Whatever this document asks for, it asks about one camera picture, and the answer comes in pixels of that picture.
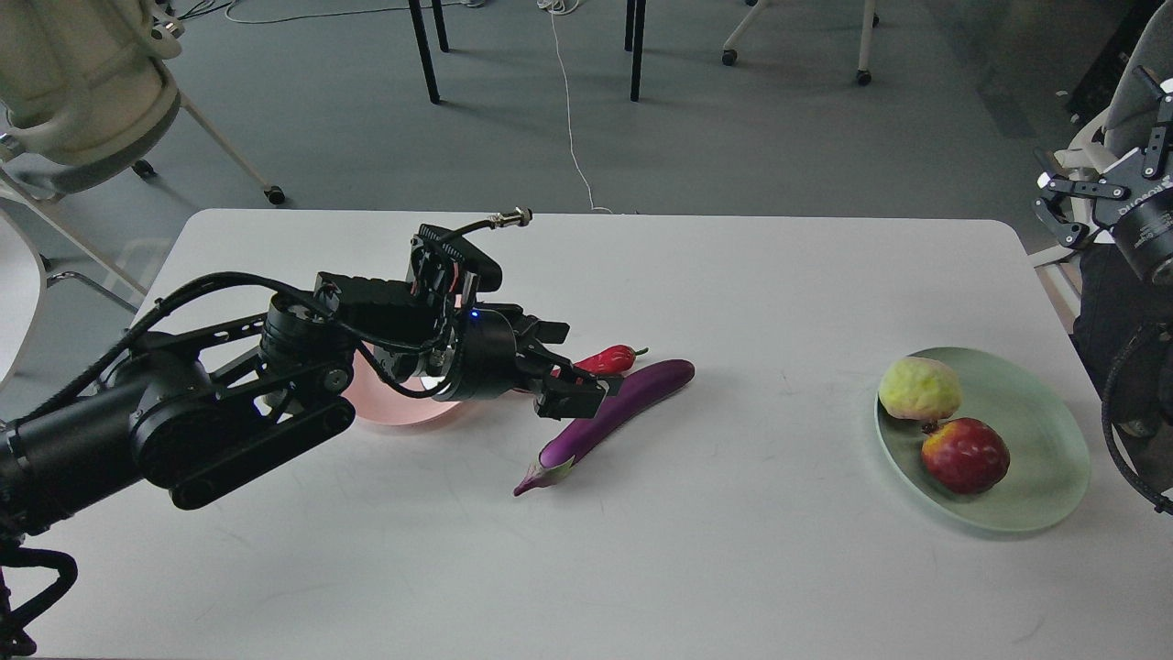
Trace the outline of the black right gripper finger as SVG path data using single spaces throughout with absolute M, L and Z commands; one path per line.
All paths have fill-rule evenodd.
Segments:
M 1141 179 L 1157 183 L 1169 173 L 1169 125 L 1172 125 L 1172 91 L 1169 79 L 1157 82 L 1151 72 L 1135 64 L 1132 74 L 1157 98 L 1157 121 L 1150 129 L 1146 147 L 1141 150 Z
M 1116 226 L 1131 189 L 1106 173 L 1117 158 L 1106 147 L 1058 154 L 1035 150 L 1043 171 L 1035 215 L 1064 249 L 1085 249 L 1105 227 Z

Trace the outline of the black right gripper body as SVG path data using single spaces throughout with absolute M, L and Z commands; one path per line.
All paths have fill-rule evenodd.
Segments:
M 1112 227 L 1116 246 L 1143 283 L 1172 284 L 1172 189 L 1162 177 L 1141 200 L 1132 205 Z

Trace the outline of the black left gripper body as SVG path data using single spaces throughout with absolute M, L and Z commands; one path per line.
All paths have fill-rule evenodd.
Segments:
M 450 368 L 434 399 L 439 402 L 495 400 L 506 392 L 533 392 L 533 373 L 523 370 L 527 347 L 516 347 L 514 318 L 520 306 L 475 306 L 460 329 Z

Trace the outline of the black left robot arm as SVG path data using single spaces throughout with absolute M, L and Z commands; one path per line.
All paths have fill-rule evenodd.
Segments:
M 479 275 L 414 280 L 319 274 L 313 290 L 219 272 L 189 281 L 83 375 L 4 431 L 4 567 L 56 579 L 4 603 L 4 658 L 77 580 L 70 554 L 29 535 L 145 479 L 182 510 L 205 506 L 347 430 L 362 358 L 401 396 L 441 402 L 533 394 L 545 419 L 591 419 L 621 392 L 552 354 L 567 324 L 477 302 Z

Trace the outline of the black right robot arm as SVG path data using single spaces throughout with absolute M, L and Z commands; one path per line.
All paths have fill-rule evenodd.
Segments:
M 1157 81 L 1147 67 L 1135 64 L 1132 74 L 1157 101 L 1157 120 L 1147 142 L 1110 164 L 1094 181 L 1072 181 L 1058 171 L 1055 155 L 1040 151 L 1044 166 L 1035 215 L 1051 231 L 1062 249 L 1089 246 L 1092 234 L 1085 223 L 1071 220 L 1062 205 L 1067 199 L 1090 200 L 1091 222 L 1113 238 L 1116 247 L 1143 283 L 1169 285 L 1169 80 Z M 1169 340 L 1169 322 L 1146 321 L 1133 329 L 1123 349 L 1112 359 L 1101 389 L 1101 434 L 1112 464 L 1126 483 L 1157 513 L 1169 513 L 1169 497 L 1153 489 L 1126 460 L 1111 417 L 1112 397 L 1120 372 L 1144 343 Z

